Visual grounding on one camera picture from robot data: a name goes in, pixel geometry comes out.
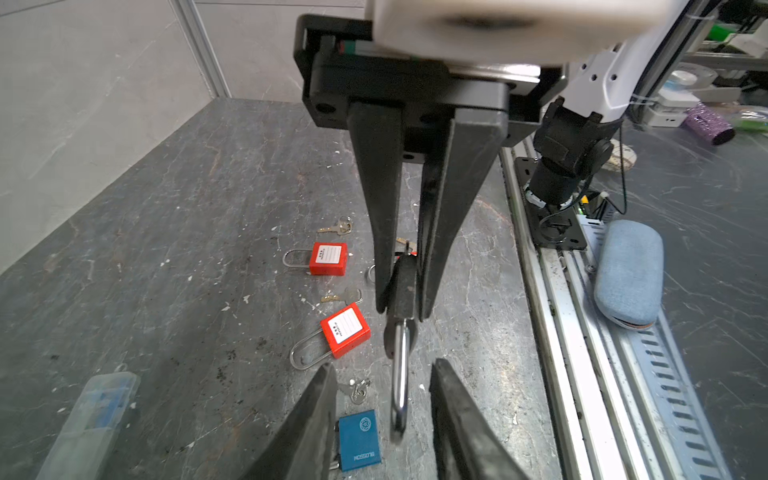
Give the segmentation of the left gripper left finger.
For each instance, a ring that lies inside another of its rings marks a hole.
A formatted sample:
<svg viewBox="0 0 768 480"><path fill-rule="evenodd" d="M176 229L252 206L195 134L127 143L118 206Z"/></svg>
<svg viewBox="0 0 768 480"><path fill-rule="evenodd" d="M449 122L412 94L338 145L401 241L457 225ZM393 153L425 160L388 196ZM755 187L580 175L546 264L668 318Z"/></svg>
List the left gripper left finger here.
<svg viewBox="0 0 768 480"><path fill-rule="evenodd" d="M338 382L335 368L319 367L276 436L243 479L326 479L334 448Z"/></svg>

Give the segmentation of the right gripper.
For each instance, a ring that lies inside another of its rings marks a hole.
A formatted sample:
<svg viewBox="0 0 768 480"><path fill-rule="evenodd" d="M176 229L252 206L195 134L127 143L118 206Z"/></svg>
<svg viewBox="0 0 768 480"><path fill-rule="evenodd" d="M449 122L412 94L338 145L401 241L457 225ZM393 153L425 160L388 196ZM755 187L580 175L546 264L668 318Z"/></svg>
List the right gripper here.
<svg viewBox="0 0 768 480"><path fill-rule="evenodd" d="M300 16L302 99L318 126L348 127L373 236L377 311L388 305L403 153L422 159L457 109L422 168L424 320L508 133L507 114L492 110L535 125L561 98L576 115L617 121L684 9L682 1L370 1L361 20Z"/></svg>

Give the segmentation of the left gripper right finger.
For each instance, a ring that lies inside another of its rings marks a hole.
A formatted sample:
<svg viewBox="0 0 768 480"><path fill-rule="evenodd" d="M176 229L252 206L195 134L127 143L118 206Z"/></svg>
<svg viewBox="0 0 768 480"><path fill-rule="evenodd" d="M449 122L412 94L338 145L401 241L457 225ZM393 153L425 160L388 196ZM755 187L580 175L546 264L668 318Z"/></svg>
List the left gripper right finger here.
<svg viewBox="0 0 768 480"><path fill-rule="evenodd" d="M440 479L525 479L450 362L432 364L433 445Z"/></svg>

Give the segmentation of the blue padlock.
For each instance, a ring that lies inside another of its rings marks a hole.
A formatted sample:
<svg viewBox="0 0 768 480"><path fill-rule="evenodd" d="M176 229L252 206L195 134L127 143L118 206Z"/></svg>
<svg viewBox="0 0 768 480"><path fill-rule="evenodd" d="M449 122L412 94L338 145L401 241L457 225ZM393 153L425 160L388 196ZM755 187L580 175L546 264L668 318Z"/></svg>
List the blue padlock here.
<svg viewBox="0 0 768 480"><path fill-rule="evenodd" d="M349 472L381 463L374 410L343 416L338 421L338 454L330 469Z"/></svg>

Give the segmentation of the key with ring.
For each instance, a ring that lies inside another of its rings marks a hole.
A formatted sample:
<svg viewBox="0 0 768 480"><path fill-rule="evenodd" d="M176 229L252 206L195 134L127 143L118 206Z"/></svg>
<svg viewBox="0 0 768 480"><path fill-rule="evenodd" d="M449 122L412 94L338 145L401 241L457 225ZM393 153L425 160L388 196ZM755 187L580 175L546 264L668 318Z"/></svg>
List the key with ring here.
<svg viewBox="0 0 768 480"><path fill-rule="evenodd" d="M323 227L316 230L318 234L336 234L338 236L344 236L350 234L353 230L353 222L350 218L342 218L335 225L330 227Z"/></svg>

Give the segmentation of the red padlock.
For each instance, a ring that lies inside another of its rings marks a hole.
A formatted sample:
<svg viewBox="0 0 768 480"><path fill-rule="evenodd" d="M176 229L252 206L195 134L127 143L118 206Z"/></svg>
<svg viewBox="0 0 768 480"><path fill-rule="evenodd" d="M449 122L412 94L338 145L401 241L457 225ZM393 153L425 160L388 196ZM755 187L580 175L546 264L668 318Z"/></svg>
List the red padlock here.
<svg viewBox="0 0 768 480"><path fill-rule="evenodd" d="M315 242L310 249L292 249L282 257L287 268L302 269L313 276L344 276L349 258L346 243Z"/></svg>
<svg viewBox="0 0 768 480"><path fill-rule="evenodd" d="M340 359L371 338L371 329L356 303L348 305L320 322L319 328L296 342L289 352L289 362L298 371L305 371L333 358ZM316 358L299 356L313 341L320 339L326 350Z"/></svg>

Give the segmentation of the small black padlock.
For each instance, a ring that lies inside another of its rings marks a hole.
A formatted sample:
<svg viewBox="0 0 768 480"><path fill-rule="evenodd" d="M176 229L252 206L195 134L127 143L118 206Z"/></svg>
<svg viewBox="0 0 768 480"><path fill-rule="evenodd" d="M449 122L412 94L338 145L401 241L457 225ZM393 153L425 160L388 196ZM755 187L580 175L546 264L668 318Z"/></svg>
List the small black padlock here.
<svg viewBox="0 0 768 480"><path fill-rule="evenodd" d="M417 258L402 255L387 288L384 345L392 360L390 442L402 442L408 420L408 361L417 313Z"/></svg>

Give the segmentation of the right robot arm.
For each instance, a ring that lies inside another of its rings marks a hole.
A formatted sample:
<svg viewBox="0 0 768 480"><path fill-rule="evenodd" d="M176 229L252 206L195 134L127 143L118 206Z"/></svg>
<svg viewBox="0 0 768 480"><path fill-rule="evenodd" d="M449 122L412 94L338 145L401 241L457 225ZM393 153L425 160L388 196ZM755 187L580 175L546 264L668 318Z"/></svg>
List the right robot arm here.
<svg viewBox="0 0 768 480"><path fill-rule="evenodd" d="M500 150L532 137L529 186L564 208L608 158L638 85L711 1L370 1L305 14L294 59L315 124L348 132L377 310L430 316L453 241Z"/></svg>

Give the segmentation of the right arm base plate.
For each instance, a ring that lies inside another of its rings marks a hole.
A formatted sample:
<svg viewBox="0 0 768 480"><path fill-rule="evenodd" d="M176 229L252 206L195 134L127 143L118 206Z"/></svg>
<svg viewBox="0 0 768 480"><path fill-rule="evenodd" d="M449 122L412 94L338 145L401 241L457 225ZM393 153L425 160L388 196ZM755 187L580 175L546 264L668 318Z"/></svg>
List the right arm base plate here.
<svg viewBox="0 0 768 480"><path fill-rule="evenodd" d="M577 218L575 208L560 211L557 206L532 203L528 193L530 178L537 161L530 157L513 160L514 172L519 184L527 226L535 246L564 251L585 250L587 240Z"/></svg>

